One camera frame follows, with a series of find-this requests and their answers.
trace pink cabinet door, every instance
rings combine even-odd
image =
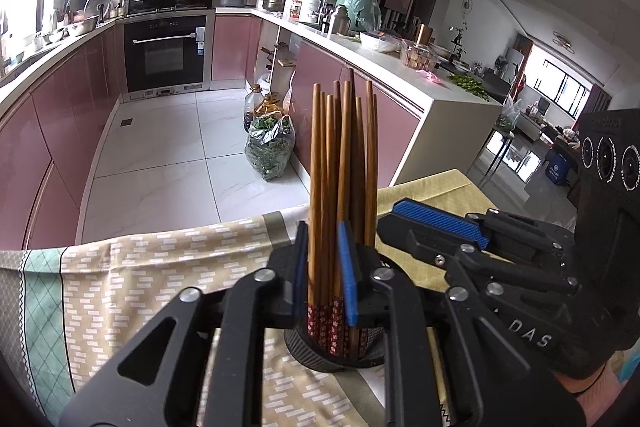
[[[113,105],[120,95],[114,28],[110,28],[102,34],[102,54],[104,56],[104,72],[107,77],[107,92],[111,105]]]
[[[65,187],[79,207],[92,156],[80,139],[76,118],[66,95],[65,76],[57,69],[33,92],[38,121],[53,162]]]
[[[253,19],[252,16],[241,15],[219,15],[216,17],[216,26],[213,32],[212,80],[248,78],[249,43],[252,41]]]
[[[69,247],[76,243],[78,207],[66,190],[60,173],[52,166],[40,195],[40,204],[31,219],[25,248]]]
[[[300,45],[289,114],[296,130],[294,152],[307,172],[310,172],[311,160],[311,112],[314,84],[320,84],[327,94],[334,92],[334,80],[340,79],[343,65],[343,61],[309,42],[303,41]]]
[[[260,17],[252,17],[251,33],[249,34],[249,43],[246,54],[246,69],[244,78],[252,83],[255,78],[255,63],[258,61],[258,47],[260,46],[260,30],[262,28],[262,19]]]
[[[102,52],[102,38],[94,38],[86,44],[86,60],[89,70],[89,86],[94,102],[94,132],[100,135],[107,123],[113,103],[107,90],[107,78],[104,68],[104,54]]]
[[[0,249],[21,250],[51,156],[31,97],[0,123]]]
[[[89,83],[89,68],[86,46],[80,48],[62,66],[65,76],[66,94],[76,120],[84,151],[89,158],[94,157],[100,134],[95,126],[94,100]]]
[[[362,110],[366,115],[366,77],[357,70],[354,77],[356,96],[362,97]],[[347,67],[342,71],[342,79],[348,79]],[[378,188],[382,188],[391,183],[420,120],[375,84],[373,93],[378,99]]]

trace oven handle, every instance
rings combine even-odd
[[[160,37],[158,39],[145,39],[143,41],[137,41],[133,39],[134,44],[143,44],[144,42],[158,42],[158,41],[169,41],[172,39],[194,39],[196,38],[195,33],[190,33],[189,35],[176,35],[175,37]]]

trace camera lens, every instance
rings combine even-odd
[[[593,164],[593,143],[591,143],[591,138],[589,137],[582,142],[582,162],[587,168]]]
[[[622,183],[626,190],[635,190],[640,182],[640,155],[633,145],[622,155]]]
[[[600,179],[609,183],[616,168],[616,149],[610,138],[604,136],[598,144],[598,174]]]

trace countertop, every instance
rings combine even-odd
[[[466,92],[464,89],[449,82],[447,80],[448,71],[436,70],[436,74],[444,83],[443,86],[439,86],[429,82],[411,68],[404,66],[396,56],[366,50],[359,42],[354,42],[338,35],[328,36],[309,26],[297,22],[284,21],[271,12],[247,7],[216,8],[216,13],[220,15],[250,14],[282,26],[284,29],[343,58],[353,66],[412,100],[423,110],[430,108],[434,100],[499,105],[495,100],[486,102],[482,98]]]
[[[55,66],[60,60],[73,53],[85,42],[98,36],[103,31],[111,28],[118,21],[124,19],[111,19],[98,26],[94,31],[79,37],[67,37],[62,39],[54,49],[43,55],[39,60],[29,66],[14,80],[0,87],[0,118],[14,104],[20,96],[26,92],[44,73]]]

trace stove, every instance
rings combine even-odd
[[[211,83],[212,0],[129,0],[124,26],[125,101],[207,90]]]

